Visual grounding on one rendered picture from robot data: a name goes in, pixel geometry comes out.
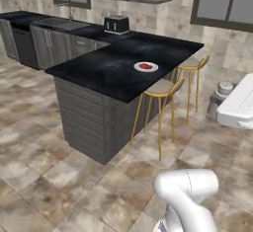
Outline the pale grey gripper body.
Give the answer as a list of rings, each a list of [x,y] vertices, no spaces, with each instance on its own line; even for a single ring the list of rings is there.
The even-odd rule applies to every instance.
[[[221,103],[228,97],[232,92],[234,86],[230,82],[220,82],[215,88],[214,93],[210,96],[210,103],[207,109],[207,113],[216,118],[216,110]]]

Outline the white round plate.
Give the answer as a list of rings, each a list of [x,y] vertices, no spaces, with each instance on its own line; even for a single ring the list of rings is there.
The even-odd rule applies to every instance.
[[[150,65],[152,66],[152,69],[141,69],[141,68],[139,67],[139,64],[140,64],[140,63],[148,63],[148,64],[150,64]],[[137,62],[137,63],[135,63],[135,64],[133,65],[133,68],[134,68],[135,70],[137,70],[137,71],[140,71],[140,72],[155,72],[155,71],[158,70],[159,66],[158,66],[157,64],[155,64],[155,63],[152,63],[152,62],[145,62],[145,61],[142,61],[142,62]]]

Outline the gold stool with beige seat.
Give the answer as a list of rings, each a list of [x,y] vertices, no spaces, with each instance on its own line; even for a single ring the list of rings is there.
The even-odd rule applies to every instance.
[[[167,79],[160,79],[159,81],[154,83],[152,86],[150,86],[148,89],[146,89],[143,93],[140,94],[129,143],[133,142],[143,96],[146,95],[149,97],[148,109],[146,113],[144,126],[147,126],[147,123],[149,120],[152,101],[154,99],[157,99],[158,100],[158,159],[162,158],[162,137],[161,137],[162,114],[163,114],[163,111],[167,104],[168,99],[171,99],[171,108],[174,108],[174,96],[180,90],[184,81],[185,81],[184,78],[179,78],[175,83]]]
[[[188,99],[187,99],[187,114],[190,113],[190,102],[191,102],[191,87],[192,87],[192,73],[196,73],[196,109],[199,108],[199,92],[200,92],[200,72],[201,69],[210,60],[210,55],[206,55],[202,60],[196,58],[188,58],[177,67],[177,77],[181,78],[184,72],[188,73]]]

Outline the large dark-framed window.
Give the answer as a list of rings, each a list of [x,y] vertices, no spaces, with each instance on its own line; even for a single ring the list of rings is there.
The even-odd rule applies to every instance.
[[[191,23],[253,33],[253,0],[194,0]]]

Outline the black toaster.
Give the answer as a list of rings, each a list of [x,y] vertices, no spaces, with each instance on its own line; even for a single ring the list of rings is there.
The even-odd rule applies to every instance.
[[[113,35],[123,35],[129,32],[127,16],[113,15],[104,18],[104,31]]]

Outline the grey wooden island base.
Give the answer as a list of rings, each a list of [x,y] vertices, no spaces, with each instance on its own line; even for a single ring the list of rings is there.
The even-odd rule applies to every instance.
[[[65,140],[106,165],[130,142],[138,98],[127,104],[57,77],[54,86]]]

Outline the grey cupboard run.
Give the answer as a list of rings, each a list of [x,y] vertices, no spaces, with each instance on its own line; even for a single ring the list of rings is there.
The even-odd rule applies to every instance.
[[[31,26],[31,32],[41,70],[46,70],[108,45],[107,42],[73,36],[37,26]]]

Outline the silver tap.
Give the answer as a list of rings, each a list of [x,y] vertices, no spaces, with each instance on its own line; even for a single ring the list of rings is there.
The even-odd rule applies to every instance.
[[[69,21],[74,21],[74,16],[73,16],[73,12],[72,12],[72,8],[71,5],[67,2],[67,3],[61,3],[58,4],[59,7],[67,7],[68,8],[68,18]]]

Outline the grey sink basin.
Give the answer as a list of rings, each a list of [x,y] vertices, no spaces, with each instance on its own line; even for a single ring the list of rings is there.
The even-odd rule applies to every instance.
[[[35,21],[31,28],[33,30],[57,30],[63,32],[70,32],[79,29],[83,29],[86,27],[90,27],[90,24],[78,22],[78,21],[71,21],[71,20],[64,20],[62,18],[46,18],[42,20]]]

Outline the black dishwasher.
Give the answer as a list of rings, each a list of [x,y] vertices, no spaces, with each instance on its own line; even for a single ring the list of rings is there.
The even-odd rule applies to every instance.
[[[20,62],[27,67],[39,70],[30,28],[17,23],[12,23],[11,26]]]

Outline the narrow grey cupboard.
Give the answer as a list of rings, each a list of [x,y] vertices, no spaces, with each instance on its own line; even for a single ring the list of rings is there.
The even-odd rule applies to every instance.
[[[4,42],[7,56],[18,61],[19,56],[15,45],[11,24],[8,20],[0,19],[0,33]]]

